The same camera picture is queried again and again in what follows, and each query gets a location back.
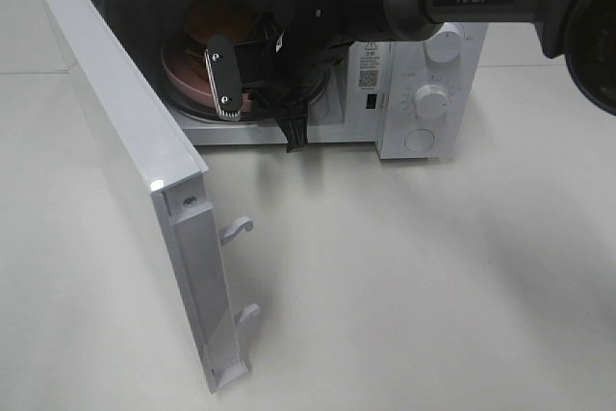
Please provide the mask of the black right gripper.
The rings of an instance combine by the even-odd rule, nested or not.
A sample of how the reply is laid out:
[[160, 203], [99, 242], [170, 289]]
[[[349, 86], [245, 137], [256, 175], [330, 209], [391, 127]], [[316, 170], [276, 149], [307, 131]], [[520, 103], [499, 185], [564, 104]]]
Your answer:
[[309, 90], [349, 47], [385, 39], [384, 0], [296, 0], [283, 28], [264, 32], [254, 53], [240, 52], [241, 71], [255, 75], [243, 88], [265, 103], [289, 152], [308, 144]]

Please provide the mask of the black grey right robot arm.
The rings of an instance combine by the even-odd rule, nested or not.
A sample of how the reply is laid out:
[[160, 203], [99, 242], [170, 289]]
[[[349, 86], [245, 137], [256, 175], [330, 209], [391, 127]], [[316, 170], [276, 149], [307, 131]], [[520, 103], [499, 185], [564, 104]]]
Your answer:
[[235, 49], [289, 150], [308, 142], [308, 91], [359, 41], [423, 41], [447, 22], [530, 23], [543, 53], [563, 57], [579, 91], [615, 110], [615, 0], [296, 0], [291, 21]]

